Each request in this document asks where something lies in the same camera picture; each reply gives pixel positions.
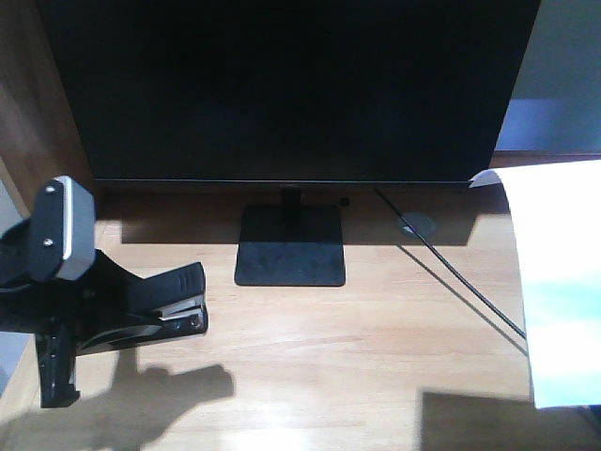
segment monitor stand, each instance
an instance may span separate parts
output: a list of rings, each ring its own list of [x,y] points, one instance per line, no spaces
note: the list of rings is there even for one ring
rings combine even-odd
[[[341,287],[345,257],[340,211],[306,206],[283,189],[281,205],[250,205],[242,216],[234,279],[261,287]]]

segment monitor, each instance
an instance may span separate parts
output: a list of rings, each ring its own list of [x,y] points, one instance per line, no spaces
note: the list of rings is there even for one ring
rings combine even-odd
[[[465,183],[486,168],[539,3],[38,0],[99,183],[300,187]],[[251,221],[287,225],[240,240],[315,242],[299,223],[338,240],[285,199]],[[285,259],[323,273],[313,252]]]

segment white wall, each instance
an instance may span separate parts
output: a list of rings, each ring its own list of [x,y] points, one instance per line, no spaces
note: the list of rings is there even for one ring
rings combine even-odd
[[[600,0],[543,0],[497,149],[601,151]]]
[[[0,235],[19,221],[21,216],[8,196],[4,183],[0,180]],[[26,334],[0,332],[0,394],[4,391],[8,379],[21,358],[27,337]]]

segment black cable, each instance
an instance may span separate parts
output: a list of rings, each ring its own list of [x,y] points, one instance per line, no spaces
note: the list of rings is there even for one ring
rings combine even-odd
[[[459,280],[459,282],[465,285],[474,294],[474,296],[476,296],[490,310],[492,310],[495,313],[495,315],[501,318],[505,324],[511,327],[516,334],[518,334],[524,339],[526,338],[526,333],[522,331],[519,327],[517,327],[517,325],[513,321],[507,318],[505,314],[503,314],[503,312],[501,312],[495,306],[495,304],[489,301],[484,294],[478,291],[478,289],[474,285],[468,282],[468,280],[466,280],[466,278],[463,275],[461,275],[461,273],[458,270],[456,270],[455,267],[451,263],[449,263],[449,261],[445,257],[442,256],[442,254],[430,243],[430,241],[428,241],[420,232],[418,232],[412,223],[405,219],[403,213],[390,201],[388,197],[386,197],[386,195],[384,195],[382,191],[380,191],[378,188],[376,188],[375,191],[376,194],[379,195],[380,198],[386,203],[386,205],[388,205],[391,208],[391,210],[394,211],[394,213],[396,213],[399,219],[403,221],[405,226],[407,226],[408,229],[425,245],[425,247],[427,247],[438,260],[440,260],[440,262]]]

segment cable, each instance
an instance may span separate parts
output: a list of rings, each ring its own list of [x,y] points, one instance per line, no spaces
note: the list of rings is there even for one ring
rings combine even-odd
[[[526,338],[526,333],[522,331],[513,321],[507,318],[505,314],[503,314],[503,312],[501,312],[495,306],[495,304],[489,301],[484,294],[478,291],[478,289],[474,285],[468,282],[468,280],[463,275],[461,275],[461,273],[458,270],[456,270],[455,267],[451,263],[449,263],[449,261],[445,257],[442,256],[442,254],[430,243],[430,241],[428,241],[420,232],[418,232],[412,223],[405,219],[403,213],[393,204],[393,202],[390,201],[388,197],[386,197],[386,195],[384,195],[382,191],[380,191],[378,188],[376,188],[375,191],[376,194],[379,195],[380,198],[386,203],[386,205],[388,205],[391,208],[391,210],[394,211],[394,213],[396,213],[399,219],[403,221],[405,226],[407,226],[408,229],[425,245],[425,247],[427,247],[438,260],[440,260],[440,262],[459,280],[459,282],[465,285],[474,294],[474,296],[476,296],[490,310],[492,310],[495,313],[495,315],[501,318],[505,324],[511,327],[516,334],[518,334],[524,339]]]
[[[0,287],[0,294],[20,293],[21,291],[25,291],[28,288],[31,288],[31,284],[23,284],[23,285],[19,285],[18,287],[11,287],[11,288]]]

